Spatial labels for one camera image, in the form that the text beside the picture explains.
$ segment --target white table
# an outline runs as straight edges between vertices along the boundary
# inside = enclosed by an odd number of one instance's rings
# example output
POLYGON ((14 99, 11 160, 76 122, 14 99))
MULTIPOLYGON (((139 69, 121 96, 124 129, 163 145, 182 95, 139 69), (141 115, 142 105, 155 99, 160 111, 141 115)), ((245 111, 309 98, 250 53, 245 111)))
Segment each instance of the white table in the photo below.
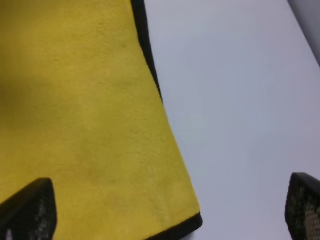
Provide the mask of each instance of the white table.
POLYGON ((146 0, 169 122, 202 206, 191 240, 290 240, 320 179, 320 68, 285 0, 146 0))

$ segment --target black mesh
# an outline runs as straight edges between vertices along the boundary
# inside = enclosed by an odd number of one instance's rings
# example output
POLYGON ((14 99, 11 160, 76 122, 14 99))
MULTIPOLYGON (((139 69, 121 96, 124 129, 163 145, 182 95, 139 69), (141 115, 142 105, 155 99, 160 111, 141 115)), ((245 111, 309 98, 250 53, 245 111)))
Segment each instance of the black mesh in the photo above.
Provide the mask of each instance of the black mesh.
POLYGON ((293 240, 320 240, 320 181, 306 173, 292 174, 285 221, 293 240))
POLYGON ((0 205, 0 240, 52 240, 56 225, 50 179, 34 181, 0 205))

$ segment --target black edge trim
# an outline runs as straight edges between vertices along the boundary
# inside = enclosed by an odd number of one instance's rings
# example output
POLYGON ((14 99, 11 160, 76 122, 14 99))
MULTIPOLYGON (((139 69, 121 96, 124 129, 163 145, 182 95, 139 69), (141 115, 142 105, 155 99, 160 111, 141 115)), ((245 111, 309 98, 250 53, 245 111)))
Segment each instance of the black edge trim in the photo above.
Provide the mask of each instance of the black edge trim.
POLYGON ((317 52, 316 41, 313 38, 312 33, 310 32, 310 28, 308 26, 308 23, 304 21, 304 16, 299 9, 298 2, 295 0, 288 0, 288 3, 293 11, 293 14, 295 15, 295 18, 296 18, 296 20, 297 20, 297 22, 303 32, 303 35, 304 35, 306 41, 308 42, 308 44, 310 46, 310 49, 314 55, 314 58, 316 59, 316 61, 318 62, 318 65, 320 66, 320 56, 317 52))
POLYGON ((156 70, 155 61, 152 53, 152 47, 151 47, 150 38, 149 38, 148 17, 146 12, 145 1, 131 0, 131 5, 133 10, 136 30, 138 33, 139 43, 142 48, 146 63, 149 66, 150 72, 153 76, 153 80, 156 84, 156 87, 158 88, 160 98, 162 100, 157 70, 156 70))
POLYGON ((195 230, 199 229, 203 224, 201 213, 189 218, 188 220, 176 225, 164 232, 148 238, 147 240, 180 240, 195 230))

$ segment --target black border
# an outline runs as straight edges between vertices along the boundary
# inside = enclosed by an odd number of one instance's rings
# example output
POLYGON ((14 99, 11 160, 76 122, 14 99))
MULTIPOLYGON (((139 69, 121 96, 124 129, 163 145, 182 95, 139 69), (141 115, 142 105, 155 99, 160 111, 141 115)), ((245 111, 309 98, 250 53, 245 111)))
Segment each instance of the black border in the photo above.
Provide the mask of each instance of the black border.
POLYGON ((147 240, 180 240, 199 229, 202 225, 203 220, 201 213, 198 213, 179 225, 163 231, 158 235, 152 236, 147 240))
POLYGON ((131 0, 131 5, 132 5, 132 10, 134 15, 136 31, 138 33, 139 43, 142 48, 146 63, 149 66, 150 72, 153 76, 153 80, 156 84, 156 87, 158 88, 160 98, 162 100, 157 70, 156 70, 155 61, 152 53, 152 47, 151 47, 150 38, 149 38, 148 18, 147 18, 145 1, 131 0))

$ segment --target yellow felt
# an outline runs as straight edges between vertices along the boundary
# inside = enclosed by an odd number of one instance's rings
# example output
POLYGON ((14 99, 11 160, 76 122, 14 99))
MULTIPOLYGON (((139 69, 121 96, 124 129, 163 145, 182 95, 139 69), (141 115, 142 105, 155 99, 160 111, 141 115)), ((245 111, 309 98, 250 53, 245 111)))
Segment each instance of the yellow felt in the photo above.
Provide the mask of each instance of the yellow felt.
POLYGON ((0 202, 40 177, 55 240, 142 240, 200 211, 130 0, 0 0, 0 202))

